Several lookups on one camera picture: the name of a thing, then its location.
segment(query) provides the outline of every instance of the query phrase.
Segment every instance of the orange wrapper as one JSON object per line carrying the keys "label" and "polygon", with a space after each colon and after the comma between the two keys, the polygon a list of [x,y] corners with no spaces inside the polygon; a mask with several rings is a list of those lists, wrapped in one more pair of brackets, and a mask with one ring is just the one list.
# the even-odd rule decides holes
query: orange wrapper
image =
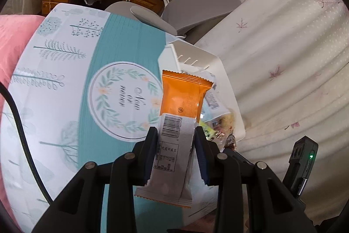
{"label": "orange wrapper", "polygon": [[163,71],[160,115],[163,113],[200,120],[202,102],[213,83],[194,75]]}

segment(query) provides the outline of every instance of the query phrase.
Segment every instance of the white plastic basket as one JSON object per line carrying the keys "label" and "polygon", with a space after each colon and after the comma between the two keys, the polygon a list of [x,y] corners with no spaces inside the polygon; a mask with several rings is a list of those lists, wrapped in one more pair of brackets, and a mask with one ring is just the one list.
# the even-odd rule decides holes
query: white plastic basket
{"label": "white plastic basket", "polygon": [[226,107],[234,111],[236,141],[242,140],[245,135],[245,126],[236,102],[234,91],[223,67],[222,61],[215,55],[195,47],[187,42],[176,40],[166,45],[159,59],[160,70],[181,72],[195,72],[203,68],[217,78],[216,91]]}

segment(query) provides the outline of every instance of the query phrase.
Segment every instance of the pink bedding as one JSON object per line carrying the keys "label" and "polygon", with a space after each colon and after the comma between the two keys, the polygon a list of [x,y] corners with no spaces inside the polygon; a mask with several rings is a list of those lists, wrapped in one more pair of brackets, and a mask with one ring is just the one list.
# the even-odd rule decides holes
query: pink bedding
{"label": "pink bedding", "polygon": [[[0,15],[0,81],[8,87],[17,62],[30,38],[45,19],[39,15]],[[0,96],[2,111],[3,97]],[[7,200],[0,168],[0,200],[15,221]]]}

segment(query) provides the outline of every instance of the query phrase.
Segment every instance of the black cable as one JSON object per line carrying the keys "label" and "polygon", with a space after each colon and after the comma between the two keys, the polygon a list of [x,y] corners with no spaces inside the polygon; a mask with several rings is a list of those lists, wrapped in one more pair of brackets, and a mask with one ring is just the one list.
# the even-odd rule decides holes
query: black cable
{"label": "black cable", "polygon": [[17,131],[18,131],[18,135],[19,135],[20,140],[21,140],[21,144],[22,144],[22,147],[23,147],[23,150],[24,150],[24,154],[26,155],[26,158],[27,158],[30,170],[33,173],[34,179],[36,180],[36,183],[38,184],[39,189],[43,193],[43,195],[44,195],[45,199],[47,200],[48,204],[51,204],[52,203],[52,198],[48,194],[48,191],[45,188],[45,185],[44,185],[44,183],[42,182],[42,180],[41,180],[41,178],[39,176],[38,170],[36,169],[34,161],[33,161],[33,158],[32,158],[32,156],[30,154],[30,150],[29,150],[29,147],[28,147],[26,135],[24,134],[24,130],[23,130],[20,114],[18,113],[18,109],[17,109],[17,106],[15,104],[15,101],[13,100],[10,92],[8,92],[6,87],[1,83],[1,81],[0,81],[0,93],[1,93],[1,95],[3,95],[3,97],[7,101],[8,105],[10,106],[13,118],[14,118],[16,126],[17,126]]}

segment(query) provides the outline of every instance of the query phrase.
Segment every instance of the pink fabric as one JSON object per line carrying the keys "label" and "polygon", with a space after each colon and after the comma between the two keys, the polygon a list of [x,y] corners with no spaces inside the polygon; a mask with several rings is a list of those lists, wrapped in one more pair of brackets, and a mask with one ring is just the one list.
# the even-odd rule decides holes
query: pink fabric
{"label": "pink fabric", "polygon": [[[0,15],[0,81],[8,87],[17,62],[30,38],[45,19],[39,15]],[[3,107],[0,96],[0,118]],[[0,168],[0,200],[16,222],[8,202]]]}

